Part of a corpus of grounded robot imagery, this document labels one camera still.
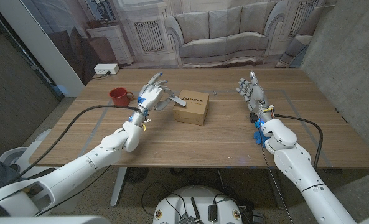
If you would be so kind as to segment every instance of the power strip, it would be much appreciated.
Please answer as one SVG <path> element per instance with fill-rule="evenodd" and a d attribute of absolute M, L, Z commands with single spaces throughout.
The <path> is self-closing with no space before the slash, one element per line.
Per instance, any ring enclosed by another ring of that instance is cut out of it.
<path fill-rule="evenodd" d="M 112 75 L 117 74 L 117 72 L 119 71 L 118 64 L 98 64 L 95 67 L 95 72 L 97 75 L 104 75 L 108 71 L 110 71 Z"/>

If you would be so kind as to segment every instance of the white robotic arm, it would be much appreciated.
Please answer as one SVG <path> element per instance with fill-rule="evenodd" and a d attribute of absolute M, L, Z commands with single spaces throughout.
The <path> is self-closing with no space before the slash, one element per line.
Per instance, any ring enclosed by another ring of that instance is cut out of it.
<path fill-rule="evenodd" d="M 314 170 L 310 154 L 297 143 L 295 133 L 274 118 L 273 107 L 268 106 L 253 72 L 251 79 L 241 79 L 237 91 L 257 115 L 256 127 L 270 137 L 265 146 L 274 154 L 278 169 L 301 191 L 318 223 L 356 223 Z"/>
<path fill-rule="evenodd" d="M 56 206 L 89 176 L 121 158 L 121 151 L 133 151 L 139 144 L 143 125 L 152 109 L 163 109 L 169 100 L 160 101 L 164 93 L 174 99 L 173 92 L 158 81 L 158 73 L 141 90 L 138 111 L 135 111 L 123 127 L 106 136 L 97 147 L 57 170 L 38 177 L 9 184 L 0 188 L 1 216 L 35 216 Z"/>

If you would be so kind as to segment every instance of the mug handle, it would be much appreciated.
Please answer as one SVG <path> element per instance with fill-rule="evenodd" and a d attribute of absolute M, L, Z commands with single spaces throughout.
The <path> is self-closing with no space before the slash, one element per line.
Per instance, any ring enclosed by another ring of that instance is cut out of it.
<path fill-rule="evenodd" d="M 128 97 L 129 101 L 135 100 L 134 94 L 132 92 L 127 92 L 126 93 L 126 96 L 128 96 L 128 94 L 131 94 L 132 95 L 132 97 L 130 97 L 130 98 Z"/>

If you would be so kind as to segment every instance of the blue clamp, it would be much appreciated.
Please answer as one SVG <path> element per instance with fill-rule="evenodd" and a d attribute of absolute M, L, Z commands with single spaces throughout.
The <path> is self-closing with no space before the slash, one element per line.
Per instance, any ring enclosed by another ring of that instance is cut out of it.
<path fill-rule="evenodd" d="M 253 139 L 256 140 L 257 144 L 262 144 L 263 143 L 263 147 L 266 148 L 266 146 L 264 145 L 264 143 L 266 142 L 267 139 L 269 139 L 270 137 L 266 137 L 264 136 L 264 134 L 257 130 L 254 134 L 253 134 Z"/>
<path fill-rule="evenodd" d="M 260 118 L 255 122 L 255 127 L 257 129 L 261 129 L 261 127 L 264 125 L 263 121 L 260 120 Z"/>

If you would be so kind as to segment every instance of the radiator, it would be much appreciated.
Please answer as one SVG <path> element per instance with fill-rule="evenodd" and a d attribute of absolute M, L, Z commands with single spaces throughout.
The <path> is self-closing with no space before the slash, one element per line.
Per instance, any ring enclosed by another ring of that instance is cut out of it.
<path fill-rule="evenodd" d="M 302 27 L 303 23 L 309 17 L 310 13 L 316 7 L 318 2 L 319 0 L 299 2 L 294 23 L 292 24 L 291 31 L 289 32 L 289 37 L 294 37 L 297 34 L 297 31 Z"/>
<path fill-rule="evenodd" d="M 135 22 L 141 47 L 144 52 L 157 52 L 164 49 L 158 21 Z"/>

